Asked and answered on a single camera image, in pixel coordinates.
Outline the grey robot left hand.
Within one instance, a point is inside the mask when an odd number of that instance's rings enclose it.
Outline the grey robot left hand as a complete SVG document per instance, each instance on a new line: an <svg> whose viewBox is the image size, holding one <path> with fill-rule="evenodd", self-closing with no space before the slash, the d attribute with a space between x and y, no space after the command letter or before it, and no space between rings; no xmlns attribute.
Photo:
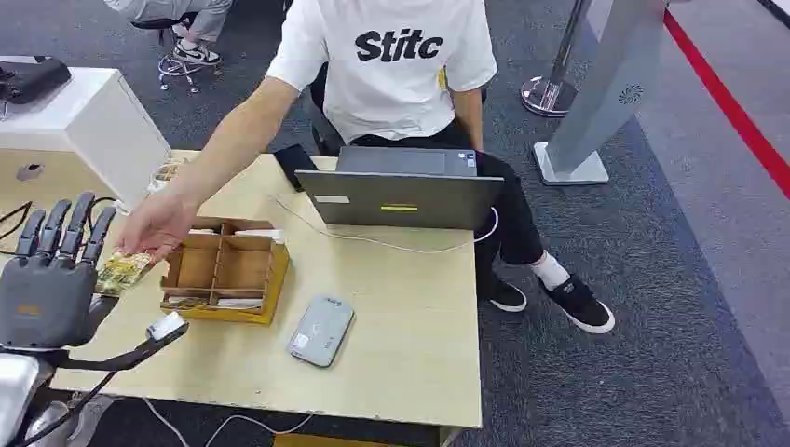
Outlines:
<svg viewBox="0 0 790 447"><path fill-rule="evenodd" d="M112 206L91 220L91 192L76 202L35 210L1 274L1 347L45 351L89 342L119 299L95 291L97 262L116 216Z"/></svg>

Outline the person's right hand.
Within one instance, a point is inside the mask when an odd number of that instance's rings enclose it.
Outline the person's right hand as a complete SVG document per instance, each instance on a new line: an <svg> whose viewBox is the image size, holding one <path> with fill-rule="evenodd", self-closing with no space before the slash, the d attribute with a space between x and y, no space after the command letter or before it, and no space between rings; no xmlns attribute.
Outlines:
<svg viewBox="0 0 790 447"><path fill-rule="evenodd" d="M198 206L190 195L167 191L152 194L125 220L116 250L149 255L153 264L164 260L188 234Z"/></svg>

